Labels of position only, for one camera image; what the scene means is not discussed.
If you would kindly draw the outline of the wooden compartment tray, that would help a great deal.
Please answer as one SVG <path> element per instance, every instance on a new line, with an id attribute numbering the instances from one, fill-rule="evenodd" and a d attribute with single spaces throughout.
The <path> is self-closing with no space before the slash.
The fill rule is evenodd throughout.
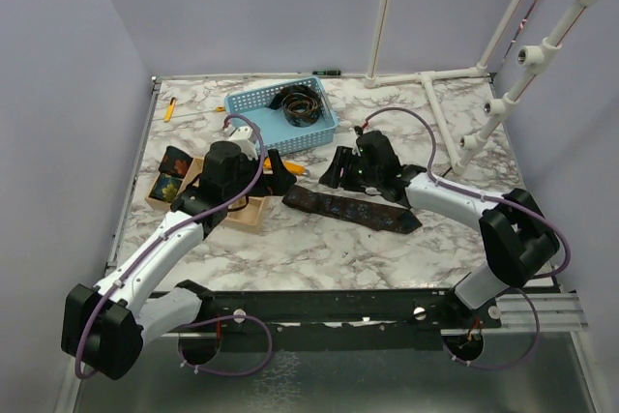
<path id="1" fill-rule="evenodd" d="M 197 176 L 202 172 L 203 164 L 204 162 L 201 158 L 195 158 L 193 160 L 187 175 L 182 178 L 183 183 L 178 191 L 178 194 L 180 194 L 190 184 L 190 181 L 193 181 L 192 185 L 194 187 L 197 188 L 199 186 Z M 160 172 L 158 172 L 155 176 L 151 187 L 159 174 Z M 154 210 L 167 212 L 171 203 L 164 203 L 158 200 L 149 199 L 147 197 L 151 187 L 147 190 L 147 194 L 145 196 L 146 203 Z M 248 199 L 242 198 L 228 208 L 227 217 L 223 220 L 222 225 L 248 233 L 257 234 L 261 230 L 268 204 L 269 199 L 267 197 L 251 196 Z"/>

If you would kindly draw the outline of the brown blue floral tie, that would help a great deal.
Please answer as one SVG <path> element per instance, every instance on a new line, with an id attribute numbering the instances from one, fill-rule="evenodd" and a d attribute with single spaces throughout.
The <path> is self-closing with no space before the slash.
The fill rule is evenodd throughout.
<path id="1" fill-rule="evenodd" d="M 422 223 L 410 210 L 313 192 L 299 186 L 294 186 L 282 198 L 282 203 L 305 213 L 355 223 L 374 231 L 410 234 L 422 227 Z"/>

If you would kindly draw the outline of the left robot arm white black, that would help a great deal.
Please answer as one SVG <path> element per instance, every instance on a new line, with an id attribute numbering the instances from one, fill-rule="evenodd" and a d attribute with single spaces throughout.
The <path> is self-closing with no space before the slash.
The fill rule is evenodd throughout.
<path id="1" fill-rule="evenodd" d="M 185 281 L 160 299 L 151 294 L 187 253 L 225 219 L 230 205 L 250 196 L 284 193 L 296 181 L 277 162 L 263 172 L 275 150 L 264 144 L 218 141 L 206 154 L 202 173 L 172 201 L 162 223 L 115 272 L 68 294 L 62 350 L 74 356 L 74 374 L 86 380 L 97 373 L 117 380 L 137 361 L 142 349 L 170 330 L 196 331 L 222 322 L 250 320 L 242 310 L 221 312 L 205 288 Z"/>

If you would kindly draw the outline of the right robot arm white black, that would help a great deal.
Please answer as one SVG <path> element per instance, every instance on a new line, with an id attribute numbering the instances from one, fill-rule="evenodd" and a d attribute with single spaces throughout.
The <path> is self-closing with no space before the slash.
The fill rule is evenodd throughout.
<path id="1" fill-rule="evenodd" d="M 486 262 L 452 290 L 446 319 L 465 327 L 480 307 L 508 288 L 521 288 L 559 251 L 559 240 L 532 195 L 523 189 L 501 194 L 467 189 L 416 164 L 402 164 L 380 131 L 362 133 L 356 147 L 340 146 L 319 183 L 349 192 L 378 191 L 384 199 L 425 210 L 479 232 Z"/>

